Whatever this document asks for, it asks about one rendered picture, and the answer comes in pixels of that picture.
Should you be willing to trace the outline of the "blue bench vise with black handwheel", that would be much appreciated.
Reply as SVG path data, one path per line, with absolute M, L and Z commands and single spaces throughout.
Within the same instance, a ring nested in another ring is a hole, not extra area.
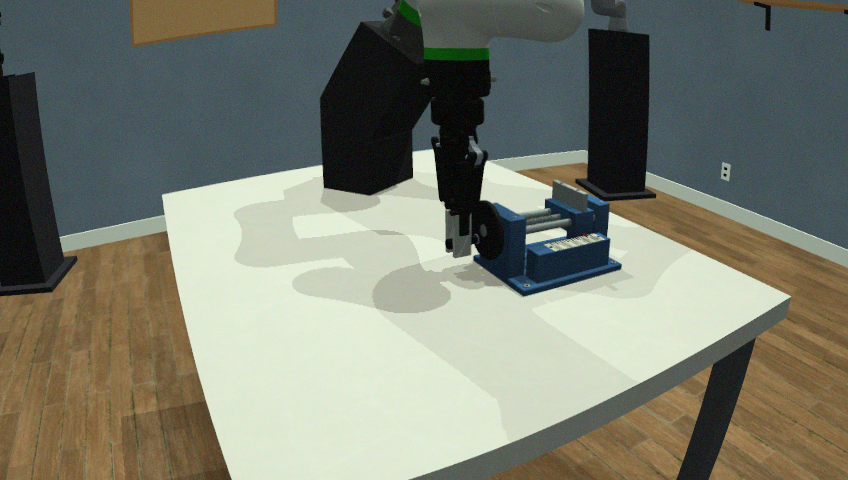
M 523 213 L 487 200 L 479 205 L 472 213 L 472 244 L 479 253 L 473 261 L 522 296 L 621 270 L 609 257 L 610 203 L 580 189 L 553 180 L 545 209 Z M 567 235 L 525 247 L 526 234 L 557 228 Z

